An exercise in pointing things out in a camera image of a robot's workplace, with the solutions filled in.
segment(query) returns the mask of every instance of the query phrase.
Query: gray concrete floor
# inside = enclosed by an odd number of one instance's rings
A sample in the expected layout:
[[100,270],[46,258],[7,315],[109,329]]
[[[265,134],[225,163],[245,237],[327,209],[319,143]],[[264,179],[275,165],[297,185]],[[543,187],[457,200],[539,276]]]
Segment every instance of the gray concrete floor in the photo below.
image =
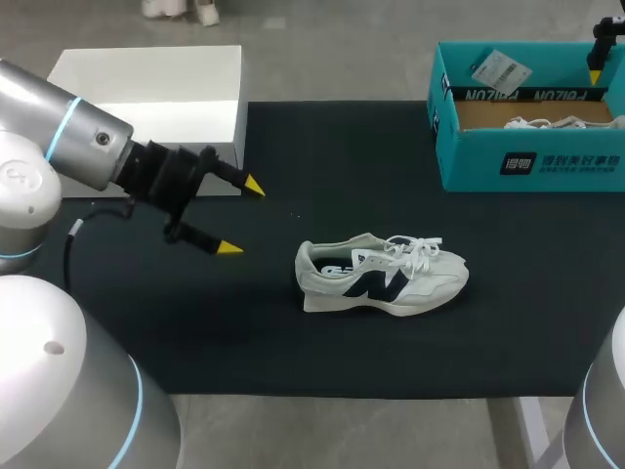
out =
[[[66,48],[242,44],[254,101],[424,99],[440,40],[589,40],[598,19],[622,14],[617,0],[218,5],[222,24],[203,28],[144,20],[140,0],[4,0],[0,55],[47,76]],[[568,402],[542,402],[552,437]],[[176,404],[186,469],[523,467],[514,418],[485,401],[183,396]],[[502,418],[507,425],[491,425]]]

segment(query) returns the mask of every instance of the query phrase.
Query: shoe heel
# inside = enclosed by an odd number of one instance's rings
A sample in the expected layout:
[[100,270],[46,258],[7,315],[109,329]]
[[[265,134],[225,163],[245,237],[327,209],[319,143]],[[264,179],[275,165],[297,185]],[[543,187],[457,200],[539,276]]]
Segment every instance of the shoe heel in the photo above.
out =
[[349,308],[357,306],[354,298],[345,298],[342,296],[319,296],[304,295],[304,311],[307,313],[322,313],[324,311],[345,311]]

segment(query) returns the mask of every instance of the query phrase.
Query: black mat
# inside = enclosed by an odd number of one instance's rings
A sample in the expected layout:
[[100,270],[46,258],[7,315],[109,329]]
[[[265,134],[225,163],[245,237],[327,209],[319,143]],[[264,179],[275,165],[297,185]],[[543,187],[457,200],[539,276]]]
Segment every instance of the black mat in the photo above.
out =
[[[252,104],[246,164],[267,200],[187,214],[244,256],[164,244],[149,208],[74,244],[76,298],[170,393],[570,395],[625,305],[625,194],[445,193],[424,104]],[[63,205],[35,275],[60,284],[88,209]],[[300,311],[299,244],[364,232],[441,236],[468,261],[465,291],[407,319]]]

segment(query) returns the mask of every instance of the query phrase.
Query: metal frame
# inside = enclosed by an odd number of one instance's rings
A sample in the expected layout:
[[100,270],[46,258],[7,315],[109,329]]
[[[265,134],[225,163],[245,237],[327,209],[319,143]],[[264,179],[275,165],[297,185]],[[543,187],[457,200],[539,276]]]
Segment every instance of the metal frame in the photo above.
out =
[[515,411],[521,426],[527,467],[569,469],[563,448],[564,428],[552,442],[549,442],[545,418],[538,398],[515,398]]

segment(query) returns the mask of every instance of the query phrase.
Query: white box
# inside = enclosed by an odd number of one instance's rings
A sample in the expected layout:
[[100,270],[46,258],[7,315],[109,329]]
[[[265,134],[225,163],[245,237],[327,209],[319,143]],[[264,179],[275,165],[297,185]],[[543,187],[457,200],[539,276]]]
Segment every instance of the white box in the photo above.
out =
[[[240,46],[73,49],[63,51],[51,83],[125,120],[133,140],[200,152],[243,167],[247,100]],[[124,196],[117,186],[97,192],[62,178],[63,196]],[[208,175],[198,195],[240,190]]]

